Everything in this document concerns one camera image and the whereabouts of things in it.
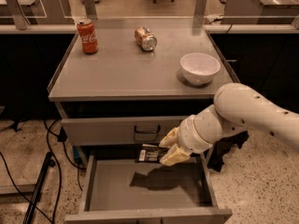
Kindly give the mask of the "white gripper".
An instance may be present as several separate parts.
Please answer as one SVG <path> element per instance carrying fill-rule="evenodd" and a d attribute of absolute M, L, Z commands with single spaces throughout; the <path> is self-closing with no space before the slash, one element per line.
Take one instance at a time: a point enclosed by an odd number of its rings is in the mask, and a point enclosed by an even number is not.
<path fill-rule="evenodd" d="M 204 124 L 206 118 L 203 115 L 190 115 L 179 127 L 173 128 L 159 144 L 160 147 L 170 147 L 161 157 L 160 163 L 172 166 L 187 161 L 192 153 L 201 154 L 212 148 L 213 144 L 205 140 L 204 134 L 200 133 Z"/>

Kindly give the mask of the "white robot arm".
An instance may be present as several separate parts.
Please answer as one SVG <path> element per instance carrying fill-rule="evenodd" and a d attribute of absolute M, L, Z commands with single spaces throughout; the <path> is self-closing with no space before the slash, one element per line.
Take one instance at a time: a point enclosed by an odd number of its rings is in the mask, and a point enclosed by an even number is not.
<path fill-rule="evenodd" d="M 160 142 L 166 147 L 160 163 L 166 166 L 187 161 L 202 154 L 222 138 L 254 128 L 274 136 L 283 144 L 299 148 L 299 115 L 283 109 L 241 83 L 221 86 L 213 104 L 190 115 Z"/>

